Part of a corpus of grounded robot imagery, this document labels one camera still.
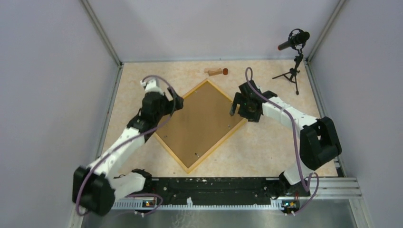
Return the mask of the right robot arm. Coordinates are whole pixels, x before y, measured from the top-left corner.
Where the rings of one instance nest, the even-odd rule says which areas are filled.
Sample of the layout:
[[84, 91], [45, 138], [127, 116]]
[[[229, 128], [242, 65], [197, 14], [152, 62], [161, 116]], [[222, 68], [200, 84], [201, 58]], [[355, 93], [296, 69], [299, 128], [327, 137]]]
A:
[[277, 120], [293, 133], [296, 162], [279, 176], [279, 191], [285, 196], [307, 189], [312, 174], [341, 154], [342, 148], [334, 122], [316, 118], [284, 102], [277, 94], [261, 92], [254, 81], [243, 83], [236, 92], [230, 115], [238, 113], [249, 122], [261, 116]]

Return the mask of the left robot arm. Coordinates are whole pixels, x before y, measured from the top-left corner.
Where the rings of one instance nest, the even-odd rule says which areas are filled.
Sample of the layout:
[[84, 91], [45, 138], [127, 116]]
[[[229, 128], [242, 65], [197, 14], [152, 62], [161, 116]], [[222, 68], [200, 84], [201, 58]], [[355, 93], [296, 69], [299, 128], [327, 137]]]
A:
[[105, 216], [117, 200], [135, 192], [140, 196], [152, 192], [149, 173], [134, 170], [120, 177], [117, 172], [155, 131], [168, 123], [167, 120], [161, 122], [164, 116], [171, 118], [175, 111], [183, 108], [183, 98], [171, 86], [168, 91], [172, 100], [157, 85], [147, 85], [144, 90], [142, 107], [112, 146], [95, 161], [74, 171], [72, 202], [77, 215], [93, 212]]

